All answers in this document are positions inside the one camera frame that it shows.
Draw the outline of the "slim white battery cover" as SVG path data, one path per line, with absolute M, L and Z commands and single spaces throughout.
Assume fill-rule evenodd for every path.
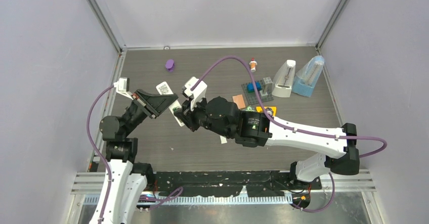
M 228 141 L 224 136 L 220 136 L 221 144 L 226 144 Z

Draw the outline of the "slim white remote control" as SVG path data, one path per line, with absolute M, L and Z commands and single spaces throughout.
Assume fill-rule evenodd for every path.
M 176 122 L 179 124 L 179 126 L 184 126 L 185 124 L 183 123 L 183 121 L 177 116 L 175 116 L 175 112 L 182 108 L 181 104 L 178 101 L 178 96 L 173 93 L 166 81 L 158 84 L 156 86 L 156 89 L 160 95 L 164 96 L 167 99 L 168 109 L 176 120 Z

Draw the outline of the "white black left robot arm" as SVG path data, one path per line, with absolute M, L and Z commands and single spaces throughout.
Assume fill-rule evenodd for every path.
M 106 154 L 100 159 L 105 175 L 98 205 L 90 223 L 129 223 L 143 191 L 154 187 L 149 163 L 136 163 L 138 139 L 131 132 L 145 119 L 155 119 L 177 99 L 176 94 L 154 95 L 141 89 L 126 92 L 131 104 L 122 116 L 106 116 L 99 123 Z

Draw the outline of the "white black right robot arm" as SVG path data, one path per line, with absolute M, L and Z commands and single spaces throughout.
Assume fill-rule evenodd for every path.
M 296 189 L 329 172 L 356 175 L 360 169 L 359 151 L 354 139 L 356 127 L 320 128 L 293 124 L 261 112 L 239 110 L 222 97 L 191 105 L 186 100 L 172 112 L 191 131 L 212 131 L 244 147 L 285 146 L 316 152 L 316 155 L 290 166 L 289 183 Z

